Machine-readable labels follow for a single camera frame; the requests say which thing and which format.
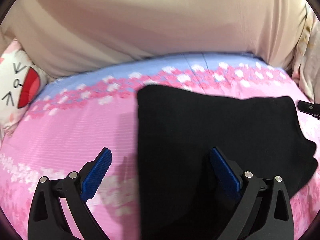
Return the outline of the black pants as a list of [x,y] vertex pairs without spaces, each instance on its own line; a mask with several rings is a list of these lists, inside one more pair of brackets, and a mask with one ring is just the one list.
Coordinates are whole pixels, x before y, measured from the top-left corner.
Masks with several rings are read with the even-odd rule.
[[288,96],[241,100],[149,85],[137,102],[142,239],[219,239],[233,206],[212,148],[259,178],[281,176],[289,199],[317,168],[317,146]]

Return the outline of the white satin fabric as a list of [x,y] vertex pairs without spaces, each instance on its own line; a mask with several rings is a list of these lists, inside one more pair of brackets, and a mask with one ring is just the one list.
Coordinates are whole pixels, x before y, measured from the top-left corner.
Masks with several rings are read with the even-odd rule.
[[306,4],[306,21],[296,46],[291,78],[313,103],[319,103],[319,52],[319,19]]

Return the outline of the pink floral bed sheet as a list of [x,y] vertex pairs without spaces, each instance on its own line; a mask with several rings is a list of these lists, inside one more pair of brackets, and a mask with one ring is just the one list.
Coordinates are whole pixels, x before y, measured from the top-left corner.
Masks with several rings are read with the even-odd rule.
[[170,55],[58,79],[1,148],[1,208],[22,239],[39,179],[65,178],[104,147],[112,165],[87,205],[108,237],[138,239],[135,94],[152,83],[240,99],[306,100],[282,69],[251,55]]

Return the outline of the cat face pillow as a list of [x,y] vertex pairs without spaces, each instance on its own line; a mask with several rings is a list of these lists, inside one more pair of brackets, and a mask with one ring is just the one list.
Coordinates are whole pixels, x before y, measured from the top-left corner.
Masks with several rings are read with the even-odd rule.
[[16,129],[30,103],[48,83],[48,75],[33,64],[14,39],[1,55],[1,140]]

